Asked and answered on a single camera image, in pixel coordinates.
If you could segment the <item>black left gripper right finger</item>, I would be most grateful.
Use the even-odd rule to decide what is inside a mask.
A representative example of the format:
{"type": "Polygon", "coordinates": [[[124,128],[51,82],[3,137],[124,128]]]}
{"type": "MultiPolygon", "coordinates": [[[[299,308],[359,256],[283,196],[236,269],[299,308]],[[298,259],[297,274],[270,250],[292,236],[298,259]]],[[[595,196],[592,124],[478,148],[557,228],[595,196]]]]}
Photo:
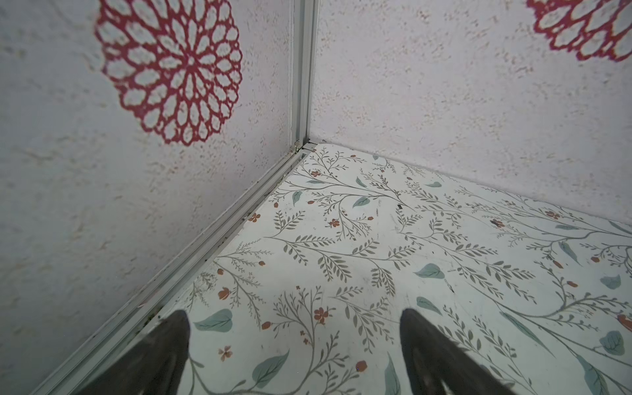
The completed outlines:
{"type": "Polygon", "coordinates": [[[513,395],[416,310],[402,312],[399,333],[414,394],[513,395]]]}

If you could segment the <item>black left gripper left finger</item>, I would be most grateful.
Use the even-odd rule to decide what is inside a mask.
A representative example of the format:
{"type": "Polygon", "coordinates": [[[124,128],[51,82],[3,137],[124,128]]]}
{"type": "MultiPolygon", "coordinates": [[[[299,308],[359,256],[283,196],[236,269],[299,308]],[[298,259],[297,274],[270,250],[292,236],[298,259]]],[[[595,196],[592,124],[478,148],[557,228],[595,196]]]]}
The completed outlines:
{"type": "Polygon", "coordinates": [[[176,394],[189,357],[190,334],[187,313],[174,311],[77,393],[176,394]]]}

